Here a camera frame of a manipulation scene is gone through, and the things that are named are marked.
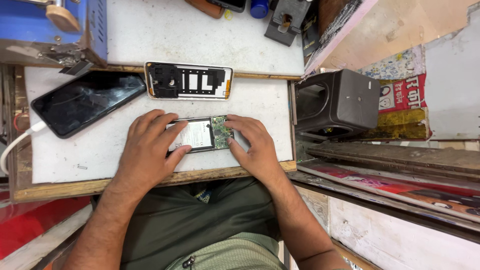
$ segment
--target blue container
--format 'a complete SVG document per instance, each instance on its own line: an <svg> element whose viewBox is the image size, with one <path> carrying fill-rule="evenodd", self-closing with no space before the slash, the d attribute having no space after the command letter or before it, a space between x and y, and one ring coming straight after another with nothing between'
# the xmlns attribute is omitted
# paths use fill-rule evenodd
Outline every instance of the blue container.
<svg viewBox="0 0 480 270"><path fill-rule="evenodd" d="M268 0L252 0L250 14L255 19L263 19L268 14Z"/></svg>

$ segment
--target lap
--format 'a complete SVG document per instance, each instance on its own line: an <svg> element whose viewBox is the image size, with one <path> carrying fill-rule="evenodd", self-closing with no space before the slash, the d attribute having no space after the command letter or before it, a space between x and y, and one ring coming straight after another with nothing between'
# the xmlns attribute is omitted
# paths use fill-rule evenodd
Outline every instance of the lap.
<svg viewBox="0 0 480 270"><path fill-rule="evenodd" d="M253 177L209 183L208 204L185 187L154 188L137 206L125 236L123 269L163 269L175 259L241 232L279 238L267 189Z"/></svg>

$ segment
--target black smartphone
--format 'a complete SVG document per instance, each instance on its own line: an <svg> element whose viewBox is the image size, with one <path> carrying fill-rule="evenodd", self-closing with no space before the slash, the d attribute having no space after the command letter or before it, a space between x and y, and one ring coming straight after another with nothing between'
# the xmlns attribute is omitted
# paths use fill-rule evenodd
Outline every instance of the black smartphone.
<svg viewBox="0 0 480 270"><path fill-rule="evenodd" d="M90 71L36 98L31 108L66 139L145 91L137 73Z"/></svg>
<svg viewBox="0 0 480 270"><path fill-rule="evenodd" d="M231 11L242 13L245 10L246 0L207 0L209 3L224 7Z"/></svg>

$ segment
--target white charging cable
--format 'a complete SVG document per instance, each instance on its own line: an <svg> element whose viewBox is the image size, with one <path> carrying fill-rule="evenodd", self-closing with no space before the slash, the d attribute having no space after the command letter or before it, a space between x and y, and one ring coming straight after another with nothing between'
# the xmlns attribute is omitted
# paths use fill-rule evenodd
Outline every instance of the white charging cable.
<svg viewBox="0 0 480 270"><path fill-rule="evenodd" d="M21 140L25 139L28 135L31 135L31 134L33 134L37 131L40 131L40 130L44 129L46 126L47 126L47 124L43 121L34 124L32 127L27 129L22 135L18 136L18 138L16 138L11 144L9 144L7 146L7 148L5 149L5 151L2 153L2 155L0 157L0 167L1 167L1 170L6 175L8 175L8 170L7 170L7 156L8 156L8 153L15 147L15 145L17 145Z"/></svg>

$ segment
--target smartphone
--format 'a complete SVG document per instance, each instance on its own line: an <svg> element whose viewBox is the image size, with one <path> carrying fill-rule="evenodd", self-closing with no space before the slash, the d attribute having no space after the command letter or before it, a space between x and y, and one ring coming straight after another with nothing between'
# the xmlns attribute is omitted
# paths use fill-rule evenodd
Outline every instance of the smartphone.
<svg viewBox="0 0 480 270"><path fill-rule="evenodd" d="M36 98L31 108L66 139L145 91L137 73L90 71Z"/></svg>
<svg viewBox="0 0 480 270"><path fill-rule="evenodd" d="M178 119L169 123L167 128L184 120L188 121L188 125L168 147L168 153L183 145L192 146L189 153L226 149L228 148L227 139L234 138L233 129L223 125L227 120L226 115Z"/></svg>
<svg viewBox="0 0 480 270"><path fill-rule="evenodd" d="M208 2L224 7L231 11L242 13L245 10L246 0L207 0Z"/></svg>
<svg viewBox="0 0 480 270"><path fill-rule="evenodd" d="M227 100L233 69L171 62L144 65L148 96L153 99Z"/></svg>

